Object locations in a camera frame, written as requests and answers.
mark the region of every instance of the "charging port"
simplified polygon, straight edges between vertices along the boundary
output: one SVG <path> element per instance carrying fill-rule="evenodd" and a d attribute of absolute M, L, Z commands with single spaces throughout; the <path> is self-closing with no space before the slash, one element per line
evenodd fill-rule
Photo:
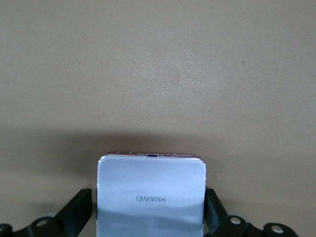
<path fill-rule="evenodd" d="M 159 154 L 147 154 L 148 157 L 158 157 Z"/>

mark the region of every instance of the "black clamp arm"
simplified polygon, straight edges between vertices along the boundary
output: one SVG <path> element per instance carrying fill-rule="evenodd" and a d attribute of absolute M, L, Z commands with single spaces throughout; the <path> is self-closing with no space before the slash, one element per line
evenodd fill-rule
<path fill-rule="evenodd" d="M 288 226 L 268 223 L 263 230 L 247 223 L 239 216 L 230 216 L 213 189 L 206 189 L 204 218 L 210 231 L 204 237 L 298 237 Z"/>
<path fill-rule="evenodd" d="M 77 237 L 91 214 L 91 189 L 81 189 L 54 217 L 39 218 L 15 232 L 0 224 L 0 237 Z"/>

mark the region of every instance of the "phone back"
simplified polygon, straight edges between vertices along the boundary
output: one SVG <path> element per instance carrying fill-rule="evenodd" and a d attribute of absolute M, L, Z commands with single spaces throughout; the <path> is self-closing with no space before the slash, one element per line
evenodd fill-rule
<path fill-rule="evenodd" d="M 202 237 L 205 180 L 205 163 L 192 155 L 103 156 L 97 237 Z"/>

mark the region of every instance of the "metal screw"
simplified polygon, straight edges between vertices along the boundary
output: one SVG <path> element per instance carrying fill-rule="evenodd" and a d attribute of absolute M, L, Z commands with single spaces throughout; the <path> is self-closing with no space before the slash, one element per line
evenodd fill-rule
<path fill-rule="evenodd" d="M 278 234 L 282 234 L 284 231 L 283 229 L 280 227 L 280 226 L 271 226 L 271 229 L 275 232 L 275 233 L 278 233 Z"/>
<path fill-rule="evenodd" d="M 43 225 L 45 225 L 47 222 L 48 222 L 47 219 L 40 220 L 40 221 L 36 224 L 36 226 L 37 226 L 37 227 L 43 226 Z"/>
<path fill-rule="evenodd" d="M 241 220 L 238 219 L 237 217 L 232 217 L 231 218 L 231 222 L 235 225 L 240 225 L 241 224 Z"/>

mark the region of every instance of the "smartphone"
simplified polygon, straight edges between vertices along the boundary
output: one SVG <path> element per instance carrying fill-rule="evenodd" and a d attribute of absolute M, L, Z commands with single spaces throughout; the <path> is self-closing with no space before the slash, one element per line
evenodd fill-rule
<path fill-rule="evenodd" d="M 195 155 L 111 153 L 97 171 L 97 237 L 202 237 L 206 165 Z"/>

